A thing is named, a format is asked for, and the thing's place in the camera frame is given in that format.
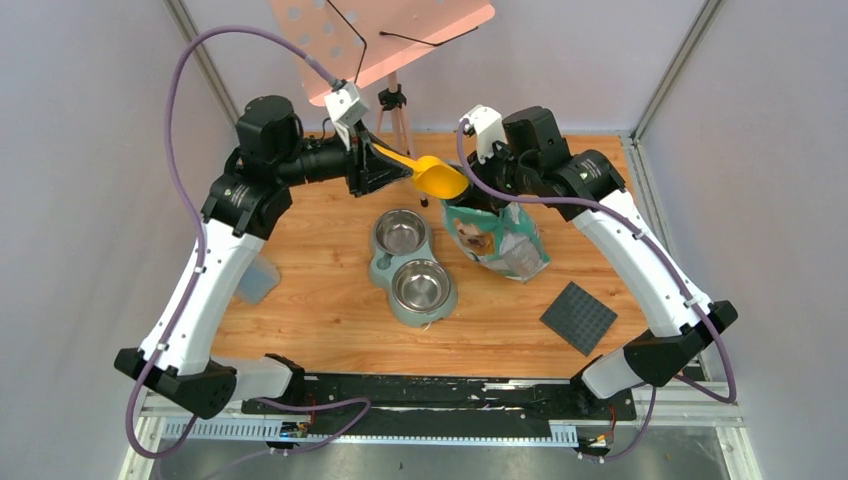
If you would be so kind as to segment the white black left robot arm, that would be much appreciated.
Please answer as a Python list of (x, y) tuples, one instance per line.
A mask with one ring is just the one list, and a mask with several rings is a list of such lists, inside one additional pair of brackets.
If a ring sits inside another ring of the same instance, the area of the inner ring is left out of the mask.
[(267, 397), (283, 413), (306, 400), (303, 370), (277, 354), (215, 360), (211, 347), (249, 266), (292, 188), (336, 178), (361, 197), (411, 177), (397, 152), (356, 122), (351, 133), (308, 138), (291, 101), (250, 101), (235, 124), (238, 145), (200, 210), (203, 236), (156, 326), (139, 347), (118, 351), (115, 368), (191, 414), (210, 419), (231, 401)]

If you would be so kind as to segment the yellow plastic scoop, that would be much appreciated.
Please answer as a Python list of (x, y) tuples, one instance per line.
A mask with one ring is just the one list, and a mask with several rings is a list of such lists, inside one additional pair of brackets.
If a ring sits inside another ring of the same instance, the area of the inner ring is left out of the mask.
[(469, 179), (462, 172), (438, 157), (425, 155), (414, 159), (380, 145), (375, 145), (375, 149), (410, 169), (413, 185), (426, 195), (451, 200), (460, 197), (470, 185)]

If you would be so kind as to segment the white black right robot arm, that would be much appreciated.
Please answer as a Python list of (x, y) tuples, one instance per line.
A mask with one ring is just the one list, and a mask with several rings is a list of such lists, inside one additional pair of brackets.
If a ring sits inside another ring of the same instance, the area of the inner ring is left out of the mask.
[(571, 403), (596, 417), (619, 392), (663, 387), (695, 356), (715, 346), (733, 403), (736, 381), (722, 333), (738, 318), (728, 300), (713, 300), (683, 272), (641, 216), (623, 176), (597, 150), (571, 152), (553, 113), (532, 106), (502, 116), (478, 105), (464, 114), (457, 137), (473, 137), (473, 154), (458, 154), (471, 180), (468, 193), (505, 203), (542, 204), (590, 240), (610, 263), (648, 328), (573, 377)]

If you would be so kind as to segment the green dog food bag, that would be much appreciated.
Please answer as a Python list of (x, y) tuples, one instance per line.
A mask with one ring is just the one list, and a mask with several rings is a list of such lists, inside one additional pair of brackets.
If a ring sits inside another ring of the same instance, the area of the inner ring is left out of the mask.
[(492, 213), (444, 201), (442, 223), (470, 260), (501, 277), (526, 283), (550, 264), (537, 223), (518, 203)]

